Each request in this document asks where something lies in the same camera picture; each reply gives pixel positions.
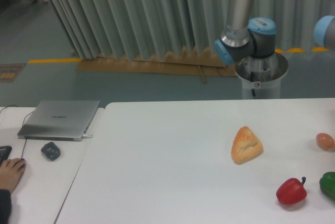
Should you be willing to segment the person's hand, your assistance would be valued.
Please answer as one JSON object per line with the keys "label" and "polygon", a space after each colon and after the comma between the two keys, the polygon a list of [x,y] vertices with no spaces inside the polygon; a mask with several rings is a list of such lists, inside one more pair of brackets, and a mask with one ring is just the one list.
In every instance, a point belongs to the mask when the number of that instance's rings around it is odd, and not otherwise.
{"label": "person's hand", "polygon": [[26,160],[23,158],[7,159],[1,164],[1,189],[10,194],[16,189],[19,180],[26,169]]}

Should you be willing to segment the dark sleeved forearm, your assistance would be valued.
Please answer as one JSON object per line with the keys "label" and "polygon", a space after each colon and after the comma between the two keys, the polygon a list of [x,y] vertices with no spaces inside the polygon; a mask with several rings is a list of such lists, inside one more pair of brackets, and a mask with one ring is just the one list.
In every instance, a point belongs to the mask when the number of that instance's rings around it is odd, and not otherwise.
{"label": "dark sleeved forearm", "polygon": [[1,224],[8,224],[10,214],[12,211],[12,198],[9,190],[1,189]]}

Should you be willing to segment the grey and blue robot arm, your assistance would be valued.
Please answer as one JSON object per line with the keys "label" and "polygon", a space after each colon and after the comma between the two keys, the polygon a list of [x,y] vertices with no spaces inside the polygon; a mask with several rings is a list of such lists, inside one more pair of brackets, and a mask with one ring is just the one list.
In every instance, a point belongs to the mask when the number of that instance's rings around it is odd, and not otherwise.
{"label": "grey and blue robot arm", "polygon": [[[229,0],[226,28],[215,41],[216,53],[226,65],[249,56],[267,58],[275,52],[276,24],[269,18],[250,19],[253,1]],[[313,38],[319,46],[334,50],[334,16],[317,21]]]}

